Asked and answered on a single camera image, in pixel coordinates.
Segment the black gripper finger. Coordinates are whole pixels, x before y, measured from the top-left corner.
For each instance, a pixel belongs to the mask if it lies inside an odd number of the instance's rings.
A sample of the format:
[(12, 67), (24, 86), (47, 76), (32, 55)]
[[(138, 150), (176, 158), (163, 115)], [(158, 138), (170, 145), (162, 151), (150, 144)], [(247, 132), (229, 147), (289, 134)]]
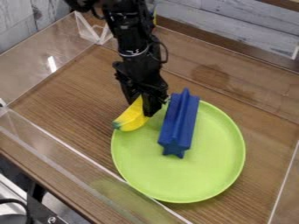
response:
[(132, 104), (143, 93), (140, 85), (132, 80), (120, 80), (120, 87), (128, 104)]
[(163, 105), (167, 103), (170, 95), (162, 94), (155, 96), (152, 94), (142, 94), (142, 97), (144, 115), (152, 117), (155, 113), (162, 109)]

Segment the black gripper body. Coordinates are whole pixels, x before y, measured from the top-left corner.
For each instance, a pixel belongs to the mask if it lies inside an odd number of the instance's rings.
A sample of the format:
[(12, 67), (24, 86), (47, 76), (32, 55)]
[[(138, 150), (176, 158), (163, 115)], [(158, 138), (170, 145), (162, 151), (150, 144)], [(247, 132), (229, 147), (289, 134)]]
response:
[(122, 61), (115, 61), (116, 79), (131, 80), (140, 85), (142, 94), (167, 95), (168, 84), (160, 75), (163, 60), (160, 51), (143, 51), (138, 53), (120, 52)]

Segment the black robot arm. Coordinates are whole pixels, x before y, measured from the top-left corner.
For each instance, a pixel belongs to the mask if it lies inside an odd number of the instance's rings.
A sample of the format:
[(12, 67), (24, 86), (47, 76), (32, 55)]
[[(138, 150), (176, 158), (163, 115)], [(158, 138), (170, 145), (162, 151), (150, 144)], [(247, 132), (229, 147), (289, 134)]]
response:
[(168, 62), (168, 49), (154, 34), (155, 15), (146, 0), (64, 0), (78, 12), (91, 12), (107, 22), (118, 43), (120, 61), (112, 67), (128, 104), (142, 97), (142, 111), (151, 117), (168, 97), (168, 84), (160, 75)]

